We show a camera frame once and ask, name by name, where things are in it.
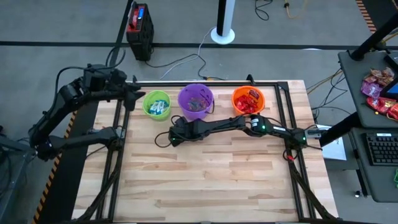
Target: wooden tabletop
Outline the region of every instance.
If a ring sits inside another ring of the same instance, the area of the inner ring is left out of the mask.
[[[306,128],[313,124],[313,118],[304,82],[288,83],[297,125]],[[231,94],[235,87],[210,88],[215,97],[215,112],[204,120],[234,117]],[[280,120],[274,88],[258,88],[266,97],[266,108],[261,115]],[[181,89],[156,87],[142,90],[166,91],[172,99],[171,114],[182,115],[177,103]],[[229,131],[212,134],[203,141],[159,148],[154,144],[155,136],[168,131],[172,123],[169,119],[162,122],[150,119],[142,111],[142,101],[143,98],[137,101],[136,110],[130,114],[115,222],[297,221],[289,169],[282,158],[285,149],[282,139],[272,136],[253,138],[242,131]],[[115,101],[99,104],[95,128],[112,125],[115,107]],[[290,124],[285,103],[284,108]],[[167,135],[160,137],[158,142],[166,145]],[[313,139],[308,144],[319,147],[318,141]],[[88,153],[99,147],[90,146]],[[100,191],[106,153],[103,149],[87,158],[73,218],[83,214]],[[306,148],[303,155],[311,189],[337,217],[322,152]],[[308,217],[304,193],[300,192]]]

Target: gray floor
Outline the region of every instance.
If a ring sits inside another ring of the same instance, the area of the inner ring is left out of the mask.
[[[214,0],[148,0],[155,24],[156,42],[200,42],[216,23],[217,3]],[[320,44],[358,45],[370,34],[355,0],[309,0],[303,18],[287,19],[283,0],[275,0],[265,10],[271,19],[258,19],[254,1],[237,0],[233,29],[234,43],[250,44]],[[125,0],[6,0],[0,3],[0,40],[114,42],[121,22]],[[301,1],[292,2],[292,13]],[[20,21],[25,26],[21,29]],[[83,47],[5,47],[0,46],[0,124],[10,138],[27,136],[27,130],[47,110],[53,97],[57,72],[67,66],[104,63],[110,48]],[[129,49],[119,66],[131,78],[158,80],[168,68],[150,68],[137,62]],[[156,49],[153,65],[163,64],[195,53],[196,49]],[[201,72],[228,80],[241,80],[247,74],[258,80],[302,79],[307,86],[326,78],[339,69],[337,51],[332,50],[244,50],[203,49],[207,65]],[[176,67],[164,80],[197,79],[201,61]],[[63,74],[64,85],[80,71]],[[346,83],[339,85],[346,88]],[[318,106],[329,90],[329,84],[310,96]],[[354,111],[346,93],[330,104]],[[319,122],[335,124],[346,115],[341,111],[322,109]],[[66,120],[54,131],[63,135]],[[19,191],[11,220],[30,223],[47,181],[52,162],[35,160],[27,170],[28,181]],[[371,198],[354,198],[359,189],[355,172],[329,171],[336,205],[341,218],[363,222],[396,223],[394,211],[398,204],[376,203]]]

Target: keyboard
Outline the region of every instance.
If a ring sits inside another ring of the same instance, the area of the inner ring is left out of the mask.
[[[367,133],[368,156],[373,166],[398,166],[398,134]]]

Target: orange bowl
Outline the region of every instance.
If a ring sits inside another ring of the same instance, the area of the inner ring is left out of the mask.
[[[253,86],[241,86],[241,87],[235,89],[234,93],[232,94],[232,99],[231,99],[232,100],[232,105],[234,106],[234,110],[235,110],[235,114],[236,115],[241,115],[241,114],[245,113],[243,111],[240,111],[236,107],[236,104],[235,104],[235,101],[239,97],[241,97],[243,95],[251,97],[251,98],[254,99],[254,101],[257,102],[258,110],[253,112],[253,113],[260,113],[264,109],[264,107],[266,106],[266,98],[264,97],[264,95],[262,94],[262,92],[258,88],[253,87]]]

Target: white stand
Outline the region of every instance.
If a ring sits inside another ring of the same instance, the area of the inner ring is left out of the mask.
[[[234,7],[235,0],[220,1],[218,5],[217,27],[211,31],[211,38],[217,44],[229,44],[235,39],[235,32],[231,29]]]

